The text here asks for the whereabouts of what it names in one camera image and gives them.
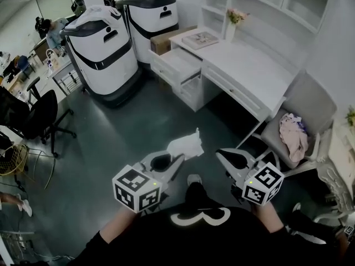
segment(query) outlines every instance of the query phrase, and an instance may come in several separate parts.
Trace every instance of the flower vase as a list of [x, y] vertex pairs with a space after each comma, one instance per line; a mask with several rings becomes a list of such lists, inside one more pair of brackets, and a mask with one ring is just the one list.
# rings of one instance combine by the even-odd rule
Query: flower vase
[[227, 42], [232, 42], [232, 40], [234, 39], [236, 28], [237, 28], [237, 24], [233, 24], [233, 23], [229, 22], [229, 24], [227, 26], [227, 31], [226, 31], [226, 41]]

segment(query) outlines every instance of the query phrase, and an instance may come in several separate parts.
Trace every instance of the gray chair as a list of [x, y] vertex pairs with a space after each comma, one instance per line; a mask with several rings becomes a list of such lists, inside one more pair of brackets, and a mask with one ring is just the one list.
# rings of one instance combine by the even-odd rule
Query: gray chair
[[309, 161], [315, 161], [318, 155], [320, 135], [331, 126], [337, 107], [328, 92], [305, 70], [301, 70], [295, 77], [294, 81], [287, 89], [285, 97], [286, 100], [277, 115], [267, 124], [262, 132], [261, 140], [267, 144], [271, 151], [276, 153], [289, 168], [294, 169], [300, 162], [292, 162], [290, 160], [289, 150], [281, 141], [281, 118], [286, 113], [294, 113], [302, 118], [310, 138], [310, 147], [308, 148], [305, 158]]

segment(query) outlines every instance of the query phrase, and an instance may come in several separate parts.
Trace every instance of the black shirt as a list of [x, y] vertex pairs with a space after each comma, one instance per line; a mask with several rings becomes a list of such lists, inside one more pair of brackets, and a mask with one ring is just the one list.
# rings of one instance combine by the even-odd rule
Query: black shirt
[[285, 229], [270, 234], [257, 217], [244, 209], [171, 208], [138, 218], [110, 244], [97, 233], [69, 265], [223, 261], [275, 265], [283, 264], [285, 259], [288, 264], [304, 259], [319, 263], [329, 254], [328, 249], [327, 245], [291, 237]]

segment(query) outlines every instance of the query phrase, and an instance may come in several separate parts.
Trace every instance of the open drawer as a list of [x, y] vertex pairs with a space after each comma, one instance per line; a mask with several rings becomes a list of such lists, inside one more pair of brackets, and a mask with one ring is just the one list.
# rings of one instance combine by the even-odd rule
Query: open drawer
[[202, 61], [181, 48], [173, 49], [161, 56], [151, 50], [149, 53], [152, 71], [173, 89], [179, 89], [183, 82], [197, 76], [201, 71]]

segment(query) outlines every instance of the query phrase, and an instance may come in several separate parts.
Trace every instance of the desk drawer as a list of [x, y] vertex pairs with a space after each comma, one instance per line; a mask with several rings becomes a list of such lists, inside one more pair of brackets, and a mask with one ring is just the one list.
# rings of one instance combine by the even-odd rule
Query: desk drawer
[[228, 93], [256, 119], [259, 120], [266, 117], [265, 113], [267, 113], [267, 111], [265, 106], [260, 103], [260, 101], [253, 95], [251, 95], [242, 85], [237, 84], [236, 81], [231, 84], [229, 80], [232, 78], [225, 74], [223, 71], [206, 63], [204, 66], [202, 66], [202, 75], [206, 76], [223, 91]]
[[174, 82], [174, 69], [166, 64], [159, 55], [155, 54], [151, 50], [149, 51], [151, 55], [150, 67], [153, 72], [155, 72], [159, 77], [166, 81], [170, 86], [175, 87]]
[[174, 88], [201, 73], [201, 60], [175, 48], [161, 56], [150, 51], [151, 69]]

